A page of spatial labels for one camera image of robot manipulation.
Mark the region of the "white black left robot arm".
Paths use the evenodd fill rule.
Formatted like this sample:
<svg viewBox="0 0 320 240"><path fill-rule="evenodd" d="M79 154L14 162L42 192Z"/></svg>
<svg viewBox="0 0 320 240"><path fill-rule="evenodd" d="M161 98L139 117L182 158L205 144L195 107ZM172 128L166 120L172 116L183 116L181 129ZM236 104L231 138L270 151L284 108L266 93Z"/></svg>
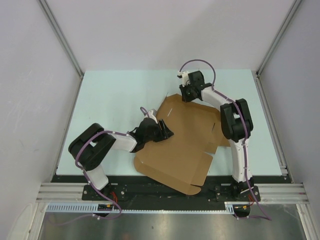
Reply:
<svg viewBox="0 0 320 240"><path fill-rule="evenodd" d="M105 130L100 124L94 123L71 142L68 152L92 185L93 194L105 200L110 196L111 188L102 161L110 150L136 153L148 142L161 142L173 135L174 132L162 119L144 118L139 126L127 133Z"/></svg>

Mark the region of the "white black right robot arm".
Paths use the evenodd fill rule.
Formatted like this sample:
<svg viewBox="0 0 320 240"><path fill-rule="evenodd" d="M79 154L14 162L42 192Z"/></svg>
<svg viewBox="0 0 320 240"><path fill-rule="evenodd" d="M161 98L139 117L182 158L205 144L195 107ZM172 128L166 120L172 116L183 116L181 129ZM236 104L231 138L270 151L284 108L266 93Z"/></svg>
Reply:
<svg viewBox="0 0 320 240"><path fill-rule="evenodd" d="M235 200L242 201L254 187L248 160L253 121L247 101L243 98L233 100L216 90L212 83L205 83L199 70L180 71L177 77L182 80L179 89L184 102L199 99L219 110L221 130L229 142L232 156L230 194Z"/></svg>

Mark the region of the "brown cardboard box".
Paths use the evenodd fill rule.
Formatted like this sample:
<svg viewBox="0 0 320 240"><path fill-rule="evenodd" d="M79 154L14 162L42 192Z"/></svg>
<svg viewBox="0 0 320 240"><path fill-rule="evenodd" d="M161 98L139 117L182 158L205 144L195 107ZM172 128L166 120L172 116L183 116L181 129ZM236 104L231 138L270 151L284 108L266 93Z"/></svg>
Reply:
<svg viewBox="0 0 320 240"><path fill-rule="evenodd" d="M228 143L222 133L220 111L182 96L167 96L157 118L173 132L169 139L145 144L134 157L137 172L186 195L204 185L213 155Z"/></svg>

